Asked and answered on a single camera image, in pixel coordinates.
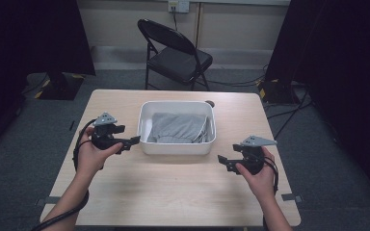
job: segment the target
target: person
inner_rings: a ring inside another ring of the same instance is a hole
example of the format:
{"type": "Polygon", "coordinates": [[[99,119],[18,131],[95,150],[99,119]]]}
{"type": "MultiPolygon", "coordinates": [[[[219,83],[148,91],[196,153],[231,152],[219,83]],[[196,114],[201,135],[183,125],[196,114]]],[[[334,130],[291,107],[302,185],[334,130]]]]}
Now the person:
{"type": "MultiPolygon", "coordinates": [[[[47,214],[42,222],[75,208],[85,197],[90,183],[97,172],[102,169],[107,158],[122,148],[122,144],[117,143],[106,150],[99,150],[89,141],[93,131],[94,129],[92,127],[88,127],[83,133],[80,141],[82,144],[79,149],[78,168],[76,170],[76,174],[58,203],[53,207],[49,214],[47,214]]],[[[274,161],[275,157],[266,148],[262,148],[265,156],[274,161]]],[[[263,169],[259,173],[251,175],[251,173],[242,165],[237,164],[236,167],[246,179],[251,191],[256,196],[269,229],[282,231],[292,230],[276,202],[273,189],[274,173],[272,169],[264,165],[263,169]]],[[[59,222],[48,226],[44,230],[73,230],[77,217],[78,213],[62,219],[59,222]]]]}
{"type": "MultiPolygon", "coordinates": [[[[272,161],[275,160],[275,156],[266,147],[262,147],[262,150],[265,157],[270,158],[272,161]]],[[[273,170],[269,166],[264,165],[259,173],[251,175],[239,163],[236,164],[236,168],[248,182],[251,192],[256,196],[269,230],[293,230],[276,201],[273,186],[275,174],[273,170]]]]}

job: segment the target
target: gray cloth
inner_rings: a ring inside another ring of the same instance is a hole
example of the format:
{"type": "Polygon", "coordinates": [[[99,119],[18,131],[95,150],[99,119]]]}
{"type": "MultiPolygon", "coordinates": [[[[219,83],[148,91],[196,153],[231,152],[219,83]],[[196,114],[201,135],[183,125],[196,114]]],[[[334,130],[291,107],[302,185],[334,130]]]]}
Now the gray cloth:
{"type": "Polygon", "coordinates": [[[206,115],[174,115],[157,113],[152,116],[148,142],[195,143],[206,138],[206,115]]]}

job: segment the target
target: light wood tabletop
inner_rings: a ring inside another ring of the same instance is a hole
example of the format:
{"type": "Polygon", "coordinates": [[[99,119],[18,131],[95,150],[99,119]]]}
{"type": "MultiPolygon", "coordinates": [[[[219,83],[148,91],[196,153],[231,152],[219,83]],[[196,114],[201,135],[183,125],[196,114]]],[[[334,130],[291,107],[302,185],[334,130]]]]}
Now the light wood tabletop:
{"type": "MultiPolygon", "coordinates": [[[[147,101],[184,100],[215,103],[216,139],[206,155],[146,155],[140,145],[110,157],[90,186],[90,200],[80,211],[77,225],[95,226],[261,226],[263,214],[247,182],[226,171],[218,155],[242,159],[232,145],[250,135],[273,139],[260,98],[254,93],[95,90],[77,131],[104,112],[114,116],[125,132],[116,138],[137,136],[141,107],[147,101]]],[[[61,196],[74,176],[72,151],[76,132],[50,196],[61,196]]],[[[301,218],[276,146],[279,171],[277,202],[290,225],[301,218]]],[[[41,218],[53,208],[46,204],[41,218]]]]}

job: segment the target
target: hand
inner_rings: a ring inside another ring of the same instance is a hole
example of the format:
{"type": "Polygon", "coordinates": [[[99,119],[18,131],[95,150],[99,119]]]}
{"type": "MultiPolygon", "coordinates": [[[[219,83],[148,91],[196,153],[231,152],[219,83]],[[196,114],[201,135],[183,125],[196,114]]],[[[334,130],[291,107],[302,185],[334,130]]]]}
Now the hand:
{"type": "Polygon", "coordinates": [[[117,143],[108,149],[100,150],[89,140],[89,136],[94,133],[94,128],[88,127],[84,132],[80,143],[83,143],[79,149],[79,162],[77,174],[95,174],[104,166],[107,158],[118,152],[122,148],[122,143],[117,143]]]}
{"type": "MultiPolygon", "coordinates": [[[[262,147],[262,150],[265,157],[270,158],[272,161],[275,160],[275,156],[270,153],[267,148],[262,147]]],[[[275,197],[273,188],[275,174],[267,164],[264,164],[261,171],[255,175],[251,175],[251,173],[239,163],[236,164],[236,167],[248,182],[251,192],[257,197],[258,201],[265,200],[269,196],[275,197]]]]}

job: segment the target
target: black chair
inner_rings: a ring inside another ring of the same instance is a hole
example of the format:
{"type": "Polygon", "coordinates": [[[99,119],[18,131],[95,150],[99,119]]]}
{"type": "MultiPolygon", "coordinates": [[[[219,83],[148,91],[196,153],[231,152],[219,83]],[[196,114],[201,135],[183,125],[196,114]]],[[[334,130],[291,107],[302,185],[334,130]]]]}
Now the black chair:
{"type": "Polygon", "coordinates": [[[148,86],[156,88],[148,82],[150,69],[182,85],[191,85],[191,90],[194,90],[195,83],[201,84],[207,90],[210,90],[203,72],[212,64],[211,55],[197,50],[185,36],[174,29],[154,21],[140,19],[138,28],[148,43],[145,74],[146,90],[148,86]],[[158,52],[152,41],[161,43],[166,47],[158,52]],[[203,83],[197,81],[199,76],[201,76],[203,83]]]}

